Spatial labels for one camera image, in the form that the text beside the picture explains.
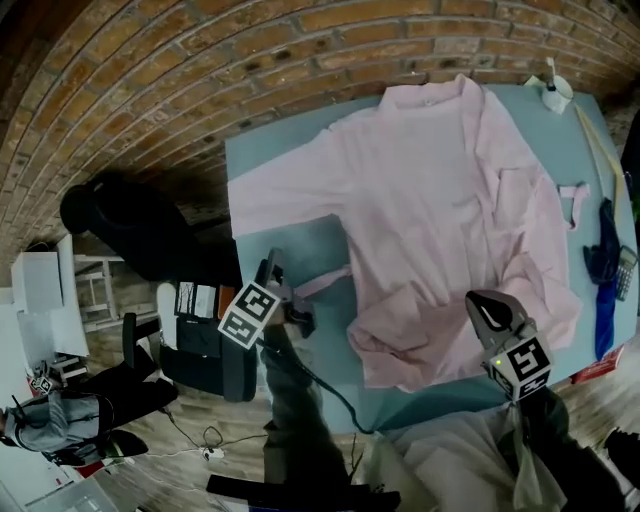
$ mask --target gray pants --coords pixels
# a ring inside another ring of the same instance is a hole
[[[313,397],[312,381],[292,362],[298,356],[284,327],[267,327],[265,345],[270,348],[263,350],[262,359],[273,395],[273,420],[265,427],[265,482],[334,490],[349,486],[342,454]]]

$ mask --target shirt sleeve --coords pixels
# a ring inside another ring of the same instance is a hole
[[[323,130],[308,144],[229,182],[233,235],[339,215],[350,188],[341,138]]]
[[[62,405],[60,393],[54,391],[48,395],[49,421],[44,425],[16,425],[10,437],[26,448],[35,451],[49,451],[59,447],[67,439],[69,424]]]

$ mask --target calculator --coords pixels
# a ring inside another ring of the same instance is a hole
[[[636,268],[638,255],[626,245],[620,249],[620,263],[618,263],[618,287],[616,289],[616,299],[625,300],[627,292],[631,286],[633,270]]]

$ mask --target shoe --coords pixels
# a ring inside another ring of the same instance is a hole
[[[631,482],[631,484],[640,488],[640,439],[636,433],[623,432],[616,429],[604,442],[604,447],[609,454],[611,462],[613,462],[620,473]]]

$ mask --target cable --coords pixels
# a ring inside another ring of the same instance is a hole
[[[196,450],[195,448],[192,448],[190,450],[180,450],[179,452],[176,452],[176,453],[144,453],[143,455],[145,457],[163,458],[163,457],[175,457],[176,455],[182,455],[183,453],[193,453],[193,452],[202,452],[202,449],[198,448]]]
[[[166,407],[160,409],[160,412],[163,414],[166,414],[169,417],[169,420],[171,421],[171,423],[173,423],[173,426],[176,427],[178,429],[178,431],[184,436],[186,437],[193,446],[195,446],[197,449],[195,450],[181,450],[179,452],[176,453],[168,453],[168,454],[146,454],[147,457],[175,457],[176,455],[180,455],[181,453],[187,453],[187,452],[196,452],[199,451],[200,454],[202,455],[202,458],[204,458],[206,461],[208,461],[209,459],[206,457],[206,451],[207,450],[215,450],[217,448],[222,448],[223,446],[229,446],[231,444],[236,444],[236,443],[241,443],[242,441],[248,441],[249,439],[258,439],[260,437],[267,437],[267,434],[258,434],[258,435],[253,435],[253,436],[247,436],[247,437],[241,437],[240,439],[234,439],[233,441],[225,441],[224,440],[224,436],[222,435],[222,433],[213,425],[209,425],[207,428],[204,429],[204,432],[202,432],[202,440],[204,441],[204,446],[200,446],[198,445],[191,437],[189,437],[189,435],[182,430],[178,424],[176,423],[175,418],[173,417],[173,414],[171,413],[171,411],[169,411]],[[207,432],[209,432],[209,430],[215,430],[216,434],[218,434],[218,437],[220,438],[220,441],[218,441],[216,444],[209,444],[209,442],[207,441]]]
[[[320,387],[324,388],[325,390],[327,390],[329,393],[331,393],[333,396],[335,396],[338,400],[340,400],[340,402],[342,403],[342,405],[345,406],[345,408],[347,409],[347,411],[349,411],[349,414],[351,415],[351,421],[353,422],[354,426],[362,433],[362,434],[373,434],[375,432],[375,430],[367,430],[365,429],[362,425],[360,425],[360,422],[358,421],[358,416],[356,413],[355,408],[353,407],[353,405],[351,405],[349,403],[349,401],[343,396],[341,395],[333,386],[331,386],[331,384],[325,382],[324,380],[322,380],[320,377],[318,377],[315,373],[313,373],[308,367],[306,367],[302,361],[300,361],[297,357],[286,357],[282,351],[275,349],[273,347],[270,347],[269,345],[265,344],[265,343],[260,343],[260,346],[270,350],[271,352],[273,352],[274,354],[277,354],[279,357],[282,357],[283,359],[293,363],[295,366],[298,367],[298,369],[302,370],[304,373],[306,373],[312,380],[314,380],[316,382],[316,384],[318,384]]]
[[[212,444],[209,444],[209,442],[207,441],[207,432],[209,432],[209,430],[215,430],[216,434],[218,434],[220,441],[218,441],[216,444],[212,445]],[[235,439],[233,441],[225,441],[224,436],[213,425],[209,425],[207,428],[204,429],[204,432],[202,433],[202,439],[204,440],[204,445],[206,448],[210,450],[215,450],[216,448],[222,448],[223,446],[229,446],[230,444],[236,444],[242,441],[248,441],[249,439],[258,439],[261,437],[267,437],[267,434],[257,434],[255,436],[241,437],[240,439]]]
[[[171,413],[171,411],[169,411],[166,407],[163,407],[162,409],[160,409],[160,412],[162,414],[166,414],[169,417],[169,421],[173,423],[173,426],[176,427],[184,437],[186,437],[189,441],[191,441],[191,444],[193,446],[195,446],[199,450],[202,449],[202,446],[196,444],[196,442],[193,439],[191,439],[189,435],[178,426],[178,424],[176,423],[176,420],[173,418],[173,414]]]
[[[259,434],[259,435],[255,435],[255,436],[247,436],[247,437],[242,437],[240,439],[236,439],[234,441],[227,441],[226,443],[222,443],[222,444],[216,446],[215,448],[222,448],[223,446],[229,446],[230,444],[236,444],[236,443],[240,443],[242,441],[248,441],[249,439],[258,439],[259,437],[267,437],[267,434]]]

